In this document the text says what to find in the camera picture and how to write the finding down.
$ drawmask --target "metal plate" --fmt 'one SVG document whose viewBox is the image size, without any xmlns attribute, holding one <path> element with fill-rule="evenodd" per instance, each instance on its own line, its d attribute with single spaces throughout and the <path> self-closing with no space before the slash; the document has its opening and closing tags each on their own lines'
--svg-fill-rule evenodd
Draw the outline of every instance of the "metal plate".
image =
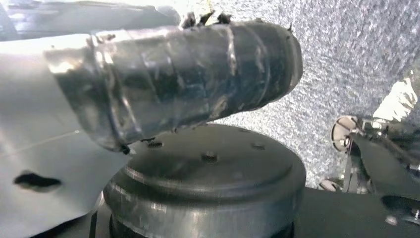
<svg viewBox="0 0 420 238">
<path fill-rule="evenodd" d="M 301 201 L 303 163 L 255 132 L 209 124 L 132 149 L 104 197 L 118 222 L 145 237 L 270 237 Z"/>
</svg>

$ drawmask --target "hole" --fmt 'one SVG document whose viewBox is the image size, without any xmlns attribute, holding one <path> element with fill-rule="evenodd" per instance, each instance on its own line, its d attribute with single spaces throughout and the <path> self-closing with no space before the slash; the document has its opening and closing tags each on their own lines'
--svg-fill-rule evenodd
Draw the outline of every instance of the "hole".
<svg viewBox="0 0 420 238">
<path fill-rule="evenodd" d="M 45 178 L 29 171 L 22 172 L 14 179 L 13 183 L 23 189 L 30 189 L 35 192 L 50 192 L 61 185 L 61 181 L 58 179 Z"/>
<path fill-rule="evenodd" d="M 203 153 L 201 155 L 201 160 L 203 160 L 206 163 L 212 164 L 217 162 L 217 154 L 207 151 L 206 153 Z"/>
<path fill-rule="evenodd" d="M 123 145 L 123 146 L 121 147 L 121 151 L 122 151 L 122 153 L 123 153 L 124 155 L 128 155 L 128 154 L 130 154 L 130 147 L 128 147 L 128 146 L 126 146 L 126 145 Z"/>
<path fill-rule="evenodd" d="M 160 148 L 163 146 L 163 143 L 160 141 L 152 141 L 149 144 L 147 144 L 147 148 Z"/>
<path fill-rule="evenodd" d="M 265 150 L 265 145 L 263 145 L 261 143 L 252 143 L 251 147 L 256 149 L 256 150 Z"/>
<path fill-rule="evenodd" d="M 245 133 L 249 133 L 249 132 L 251 132 L 250 130 L 243 129 L 243 128 L 239 129 L 239 131 L 240 131 L 240 132 L 245 132 Z"/>
</svg>

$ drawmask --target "black plastic part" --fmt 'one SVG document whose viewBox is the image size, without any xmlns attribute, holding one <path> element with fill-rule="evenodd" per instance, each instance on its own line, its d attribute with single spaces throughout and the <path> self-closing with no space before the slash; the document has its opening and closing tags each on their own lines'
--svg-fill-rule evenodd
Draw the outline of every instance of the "black plastic part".
<svg viewBox="0 0 420 238">
<path fill-rule="evenodd" d="M 357 144 L 373 189 L 383 195 L 398 195 L 420 201 L 420 185 L 389 150 L 368 138 L 351 134 Z"/>
<path fill-rule="evenodd" d="M 381 196 L 327 192 L 306 188 L 293 238 L 414 238 L 420 226 L 385 220 L 392 213 Z"/>
<path fill-rule="evenodd" d="M 133 144 L 135 158 L 104 190 L 115 220 L 135 233 L 266 238 L 292 224 L 305 168 L 277 141 L 217 124 L 155 141 L 163 146 Z"/>
</svg>

